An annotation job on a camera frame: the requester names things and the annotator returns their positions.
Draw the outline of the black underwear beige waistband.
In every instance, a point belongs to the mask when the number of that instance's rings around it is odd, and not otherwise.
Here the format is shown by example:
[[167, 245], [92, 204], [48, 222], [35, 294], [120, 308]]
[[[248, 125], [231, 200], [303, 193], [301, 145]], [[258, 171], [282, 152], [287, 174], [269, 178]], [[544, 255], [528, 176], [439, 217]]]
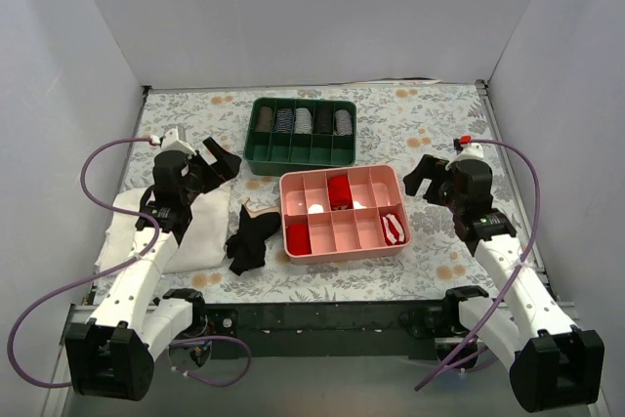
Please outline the black underwear beige waistband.
[[226, 255], [231, 260], [229, 270], [237, 276], [266, 264], [266, 242], [281, 228], [278, 206], [253, 211], [248, 208], [248, 202], [246, 199], [241, 205], [236, 233], [226, 241]]

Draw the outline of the pink divided organizer tray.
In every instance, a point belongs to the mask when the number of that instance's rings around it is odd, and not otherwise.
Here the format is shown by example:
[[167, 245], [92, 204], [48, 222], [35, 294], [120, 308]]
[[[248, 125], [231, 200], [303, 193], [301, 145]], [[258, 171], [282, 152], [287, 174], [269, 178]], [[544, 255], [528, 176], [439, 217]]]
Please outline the pink divided organizer tray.
[[[332, 211], [327, 181], [347, 175], [353, 208]], [[387, 164], [320, 169], [284, 174], [279, 180], [284, 249], [295, 265], [314, 265], [393, 256], [411, 242], [411, 228], [396, 170]], [[406, 232], [404, 244], [388, 246], [380, 216], [395, 213]], [[286, 228], [307, 224], [312, 252], [293, 256], [286, 245]]]

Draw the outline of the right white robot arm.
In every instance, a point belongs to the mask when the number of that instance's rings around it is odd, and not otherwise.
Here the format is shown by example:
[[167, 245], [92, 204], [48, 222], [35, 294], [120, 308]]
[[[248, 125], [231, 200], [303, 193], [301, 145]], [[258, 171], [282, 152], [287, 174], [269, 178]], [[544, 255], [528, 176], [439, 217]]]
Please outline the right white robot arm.
[[452, 161], [425, 155], [403, 179], [406, 194], [415, 195], [424, 181], [430, 183], [425, 200], [449, 209], [456, 234], [507, 307], [500, 311], [474, 287], [452, 289], [445, 294], [443, 328], [458, 337], [474, 332], [508, 370], [527, 412], [596, 402], [604, 342], [596, 331], [581, 329], [521, 260], [512, 223], [493, 205], [491, 168], [469, 150]]

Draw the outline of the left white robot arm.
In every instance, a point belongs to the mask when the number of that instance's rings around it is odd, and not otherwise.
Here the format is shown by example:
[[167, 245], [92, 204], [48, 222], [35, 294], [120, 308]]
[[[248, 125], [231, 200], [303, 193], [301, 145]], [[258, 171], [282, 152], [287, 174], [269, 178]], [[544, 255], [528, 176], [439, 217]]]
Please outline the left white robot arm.
[[214, 162], [181, 142], [160, 144], [153, 183], [133, 211], [138, 220], [131, 261], [90, 317], [70, 324], [64, 336], [71, 385], [80, 395], [142, 399], [156, 360], [170, 344], [183, 337], [198, 338], [207, 329], [204, 299], [197, 290], [170, 290], [153, 313], [147, 310], [161, 274], [188, 231], [192, 203], [239, 173], [240, 157], [212, 138], [203, 144]]

